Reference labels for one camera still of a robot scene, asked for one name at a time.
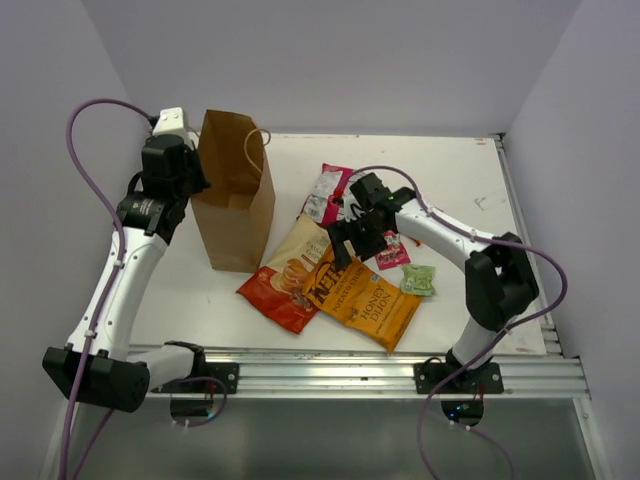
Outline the orange Kettle chips bag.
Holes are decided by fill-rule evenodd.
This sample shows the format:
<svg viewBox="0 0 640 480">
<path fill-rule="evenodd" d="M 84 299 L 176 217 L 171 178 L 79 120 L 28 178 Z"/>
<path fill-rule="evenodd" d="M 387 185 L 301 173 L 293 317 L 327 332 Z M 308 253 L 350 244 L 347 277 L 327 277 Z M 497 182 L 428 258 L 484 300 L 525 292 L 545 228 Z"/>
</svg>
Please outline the orange Kettle chips bag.
<svg viewBox="0 0 640 480">
<path fill-rule="evenodd" d="M 402 292 L 353 258 L 343 270 L 327 248 L 305 280 L 302 293 L 319 310 L 393 353 L 422 298 Z"/>
</svg>

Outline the brown paper bag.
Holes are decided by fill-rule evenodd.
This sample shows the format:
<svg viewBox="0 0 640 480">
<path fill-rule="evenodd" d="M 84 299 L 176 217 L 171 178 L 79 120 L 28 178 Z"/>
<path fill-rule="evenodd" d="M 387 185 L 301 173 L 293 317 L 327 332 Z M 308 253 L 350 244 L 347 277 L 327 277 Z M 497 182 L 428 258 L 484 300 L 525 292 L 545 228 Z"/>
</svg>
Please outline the brown paper bag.
<svg viewBox="0 0 640 480">
<path fill-rule="evenodd" d="M 212 268 L 253 273 L 269 239 L 275 190 L 266 146 L 271 133 L 245 114 L 208 110 L 198 143 L 210 187 L 192 197 Z"/>
</svg>

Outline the pink silver chips bag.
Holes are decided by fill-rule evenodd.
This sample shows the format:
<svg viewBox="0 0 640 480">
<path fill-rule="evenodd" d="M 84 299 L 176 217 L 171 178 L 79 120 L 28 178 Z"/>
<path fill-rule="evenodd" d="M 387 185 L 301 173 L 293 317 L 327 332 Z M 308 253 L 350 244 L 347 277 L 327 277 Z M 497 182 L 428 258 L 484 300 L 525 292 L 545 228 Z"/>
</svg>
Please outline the pink silver chips bag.
<svg viewBox="0 0 640 480">
<path fill-rule="evenodd" d="M 327 163 L 307 196 L 301 212 L 322 228 L 343 217 L 343 206 L 337 195 L 345 191 L 353 169 Z"/>
</svg>

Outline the cassava chips bag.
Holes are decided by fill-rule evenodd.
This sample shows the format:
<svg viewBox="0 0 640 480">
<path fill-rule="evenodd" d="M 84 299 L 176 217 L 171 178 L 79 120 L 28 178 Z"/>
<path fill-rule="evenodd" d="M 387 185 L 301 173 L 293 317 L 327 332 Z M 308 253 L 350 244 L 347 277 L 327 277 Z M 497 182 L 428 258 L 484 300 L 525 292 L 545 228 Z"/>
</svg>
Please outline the cassava chips bag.
<svg viewBox="0 0 640 480">
<path fill-rule="evenodd" d="M 303 286 L 329 244 L 326 230 L 300 214 L 266 264 L 237 293 L 269 320 L 300 334 L 317 312 L 303 295 Z"/>
</svg>

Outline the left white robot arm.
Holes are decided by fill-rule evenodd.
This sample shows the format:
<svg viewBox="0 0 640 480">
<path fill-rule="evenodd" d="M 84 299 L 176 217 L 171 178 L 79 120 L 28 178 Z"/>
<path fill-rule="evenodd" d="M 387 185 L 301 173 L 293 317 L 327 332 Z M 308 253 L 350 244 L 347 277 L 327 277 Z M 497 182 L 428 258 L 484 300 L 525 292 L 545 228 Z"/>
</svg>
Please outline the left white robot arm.
<svg viewBox="0 0 640 480">
<path fill-rule="evenodd" d="M 146 393 L 175 382 L 185 392 L 208 379 L 201 348 L 169 341 L 130 356 L 133 324 L 149 280 L 183 221 L 191 196 L 209 188 L 186 134 L 154 134 L 141 150 L 142 169 L 116 207 L 120 228 L 78 326 L 61 348 L 46 350 L 45 372 L 68 400 L 133 412 Z"/>
</svg>

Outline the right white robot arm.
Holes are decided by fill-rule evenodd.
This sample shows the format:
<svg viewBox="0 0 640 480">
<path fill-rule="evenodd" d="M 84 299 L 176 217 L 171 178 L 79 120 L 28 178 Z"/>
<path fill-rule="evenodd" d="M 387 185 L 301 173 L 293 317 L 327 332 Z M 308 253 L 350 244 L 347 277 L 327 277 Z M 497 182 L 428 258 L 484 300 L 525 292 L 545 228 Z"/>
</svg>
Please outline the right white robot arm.
<svg viewBox="0 0 640 480">
<path fill-rule="evenodd" d="M 350 192 L 345 217 L 328 225 L 338 269 L 382 252 L 383 234 L 392 231 L 420 241 L 464 274 L 469 320 L 445 361 L 433 367 L 425 363 L 423 375 L 445 378 L 454 391 L 470 391 L 480 382 L 498 337 L 539 295 L 521 239 L 510 232 L 496 237 L 477 231 L 425 203 L 417 188 L 392 192 L 373 173 L 355 181 Z"/>
</svg>

